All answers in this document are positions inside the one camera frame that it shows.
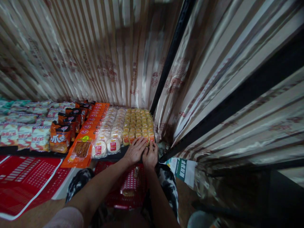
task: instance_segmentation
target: beige curtain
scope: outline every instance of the beige curtain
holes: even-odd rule
[[[1,95],[150,108],[182,4],[1,1]],[[303,17],[296,0],[197,0],[154,116],[157,140],[174,146],[297,34]],[[303,83],[300,69],[177,156],[210,168],[302,156]]]
[[[149,108],[182,3],[1,1],[1,94]]]
[[[170,93],[178,77],[173,66],[172,81],[157,109],[160,138],[171,141],[172,146],[297,34],[304,22],[303,5],[292,0],[203,1],[196,7],[200,12],[195,15],[194,10],[175,60],[178,65],[179,59],[190,56],[184,86],[178,94]],[[215,169],[220,161],[220,167],[228,166],[227,160],[221,159],[236,155],[251,155],[253,160],[247,163],[254,164],[303,156],[298,145],[303,142],[304,129],[303,77],[300,69],[177,157]],[[274,148],[282,151],[270,159],[264,151]],[[282,158],[286,151],[290,157]]]

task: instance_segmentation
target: printed label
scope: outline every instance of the printed label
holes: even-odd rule
[[[96,155],[101,155],[101,146],[95,147],[95,154]]]
[[[116,143],[115,142],[111,142],[111,151],[116,150]]]

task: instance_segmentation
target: wooden floor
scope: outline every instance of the wooden floor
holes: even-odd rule
[[[179,219],[182,228],[187,227],[191,214],[195,211],[191,202],[198,197],[183,181],[176,179],[179,198]],[[14,221],[0,219],[0,227],[27,228],[43,227],[64,206],[65,200],[49,200],[38,207],[26,212]]]

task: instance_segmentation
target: finger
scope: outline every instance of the finger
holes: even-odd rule
[[[147,143],[144,141],[144,144],[139,148],[140,153],[143,152],[143,150],[146,148]]]
[[[151,141],[149,141],[149,152],[153,153],[153,144]]]
[[[145,148],[145,151],[143,152],[143,157],[146,157],[148,155],[148,147]]]
[[[156,142],[153,142],[153,145],[154,145],[154,152],[158,153],[158,146],[157,146]]]
[[[140,141],[138,141],[136,147],[139,149],[146,143],[146,138],[142,138]]]
[[[139,140],[139,138],[134,139],[133,142],[132,142],[132,144],[131,144],[131,146],[134,146],[134,144],[135,144],[138,140]]]

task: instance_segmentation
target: black metal pole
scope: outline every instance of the black metal pole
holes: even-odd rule
[[[185,0],[183,7],[181,9],[180,17],[178,18],[178,22],[174,31],[173,39],[171,41],[171,45],[169,48],[168,55],[166,57],[164,68],[162,69],[161,77],[159,79],[159,83],[157,86],[157,90],[153,99],[153,103],[150,109],[150,113],[154,115],[156,110],[159,98],[161,97],[162,90],[165,86],[168,74],[170,72],[172,63],[174,61],[175,55],[177,53],[178,47],[181,43],[181,39],[183,38],[184,31],[188,24],[192,9],[194,7],[196,0]]]
[[[304,65],[303,29],[213,109],[159,162],[164,163]]]

